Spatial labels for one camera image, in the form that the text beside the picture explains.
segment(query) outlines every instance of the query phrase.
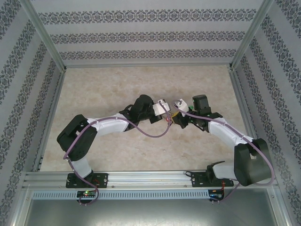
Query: perforated metal strip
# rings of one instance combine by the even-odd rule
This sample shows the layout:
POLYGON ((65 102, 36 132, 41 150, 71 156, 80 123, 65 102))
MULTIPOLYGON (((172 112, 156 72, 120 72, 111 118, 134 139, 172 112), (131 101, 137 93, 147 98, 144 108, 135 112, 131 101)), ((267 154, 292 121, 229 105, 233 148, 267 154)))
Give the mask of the perforated metal strip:
MULTIPOLYGON (((74 200, 77 191, 35 191, 34 200, 74 200)), ((208 190, 100 191, 100 200, 208 199, 208 190)))

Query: striped wallpaper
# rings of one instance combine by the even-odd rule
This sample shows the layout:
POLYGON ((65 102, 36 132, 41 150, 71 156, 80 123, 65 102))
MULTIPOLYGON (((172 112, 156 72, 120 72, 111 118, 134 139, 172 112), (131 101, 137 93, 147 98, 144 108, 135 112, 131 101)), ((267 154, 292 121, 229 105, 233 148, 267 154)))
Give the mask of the striped wallpaper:
POLYGON ((67 66, 230 63, 262 0, 33 0, 67 66))
POLYGON ((31 171, 60 78, 17 0, 0 0, 0 226, 31 171))
POLYGON ((301 225, 300 27, 300 1, 274 1, 236 68, 293 225, 301 225))

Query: aluminum frame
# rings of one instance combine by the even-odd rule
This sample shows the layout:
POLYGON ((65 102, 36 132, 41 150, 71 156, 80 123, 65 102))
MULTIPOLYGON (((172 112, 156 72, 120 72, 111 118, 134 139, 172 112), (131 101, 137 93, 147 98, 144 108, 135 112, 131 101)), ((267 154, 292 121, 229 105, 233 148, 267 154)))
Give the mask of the aluminum frame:
POLYGON ((54 120, 54 117, 55 117, 55 111, 56 111, 57 104, 58 104, 58 101, 59 101, 59 98, 60 98, 60 95, 61 95, 65 75, 66 75, 66 72, 61 72, 61 78, 60 78, 58 88, 57 88, 56 93, 55 93, 54 102, 51 106, 51 114, 49 115, 49 118, 47 119, 45 133, 43 135, 41 146, 40 146, 40 149, 37 153, 36 162, 33 165, 33 170, 32 171, 38 171, 39 170, 39 166, 41 164, 41 158, 42 158, 42 156, 43 156, 43 154, 46 150, 48 138, 49 138, 49 135, 50 135, 51 126, 52 126, 52 123, 53 123, 53 120, 54 120))
POLYGON ((32 2, 30 0, 20 0, 20 4, 22 5, 22 8, 26 12, 27 16, 30 18, 30 21, 32 22, 38 34, 40 35, 42 41, 44 42, 45 46, 50 52, 60 72, 65 72, 66 66, 63 62, 63 59, 57 51, 37 11, 33 7, 32 2))
POLYGON ((239 61, 243 57, 246 49, 248 48, 252 38, 254 37, 255 33, 257 32, 260 24, 262 23, 265 15, 267 14, 269 8, 271 7, 273 0, 263 0, 262 4, 260 5, 248 31, 246 32, 241 44, 239 45, 233 60, 231 62, 231 68, 235 69, 237 65, 239 65, 239 61))
MULTIPOLYGON (((106 172, 108 176, 107 188, 102 191, 206 191, 220 189, 221 187, 192 187, 191 178, 185 175, 184 170, 177 171, 114 171, 106 172)), ((68 173, 71 172, 27 172, 22 185, 21 194, 17 203, 17 208, 13 215, 12 226, 23 226, 30 209, 30 204, 35 191, 82 191, 83 189, 69 189, 65 187, 68 173)), ((275 180, 272 186, 247 187, 239 186, 238 189, 266 189, 269 200, 274 211, 274 215, 279 226, 291 226, 288 212, 284 205, 278 183, 275 180)))

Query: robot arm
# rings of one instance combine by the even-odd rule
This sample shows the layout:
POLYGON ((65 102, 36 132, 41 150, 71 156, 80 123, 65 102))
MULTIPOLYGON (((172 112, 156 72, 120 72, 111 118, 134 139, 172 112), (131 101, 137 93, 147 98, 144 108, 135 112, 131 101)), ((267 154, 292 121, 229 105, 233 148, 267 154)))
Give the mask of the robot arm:
MULTIPOLYGON (((151 123, 155 123, 162 119, 162 114, 165 113, 164 109, 160 106, 159 102, 164 108, 169 111, 170 108, 164 100, 159 100, 158 103, 154 103, 153 100, 147 95, 141 95, 136 99, 133 105, 127 106, 124 110, 111 116, 116 119, 108 119, 101 122, 97 122, 89 127, 83 135, 76 142, 72 148, 72 152, 68 154, 72 165, 77 173, 90 181, 93 177, 93 171, 89 166, 86 159, 86 154, 97 136, 103 136, 113 132, 125 132, 134 128, 134 125, 138 125, 140 121, 149 119, 151 123)), ((67 152, 73 141, 88 124, 98 119, 85 118, 83 115, 77 115, 66 126, 66 128, 59 134, 57 141, 63 151, 67 152)))
MULTIPOLYGON (((271 177, 270 168, 264 159, 247 141, 238 135, 242 133, 238 130, 236 132, 232 131, 225 126, 228 123, 219 113, 211 112, 205 95, 193 97, 193 107, 188 107, 182 99, 177 101, 175 105, 183 111, 183 113, 178 112, 172 117, 175 124, 180 125, 183 129, 191 123, 202 131, 216 135, 234 151, 234 161, 217 162, 207 167, 206 172, 209 181, 227 178, 237 180, 243 186, 248 186, 271 177), (215 121, 196 119, 184 114, 185 112, 195 116, 215 119, 222 122, 222 124, 215 121)), ((268 146, 263 139, 254 139, 245 135, 244 138, 252 142, 270 160, 268 146)))

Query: marble floor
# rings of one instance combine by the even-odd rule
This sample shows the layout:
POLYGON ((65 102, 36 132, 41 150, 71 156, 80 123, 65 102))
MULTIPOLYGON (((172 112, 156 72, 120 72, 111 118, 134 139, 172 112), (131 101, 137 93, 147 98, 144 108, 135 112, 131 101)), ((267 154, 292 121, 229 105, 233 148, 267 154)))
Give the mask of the marble floor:
MULTIPOLYGON (((189 105, 193 96, 206 94, 213 112, 245 132, 226 66, 67 69, 41 171, 71 170, 56 138, 75 115, 111 116, 141 94, 155 102, 182 98, 189 105)), ((158 135, 165 131, 167 122, 143 121, 139 126, 158 135)), ((197 170, 216 161, 232 160, 233 151, 193 125, 185 129, 172 125, 161 138, 146 137, 136 129, 97 137, 87 159, 93 170, 197 170)))

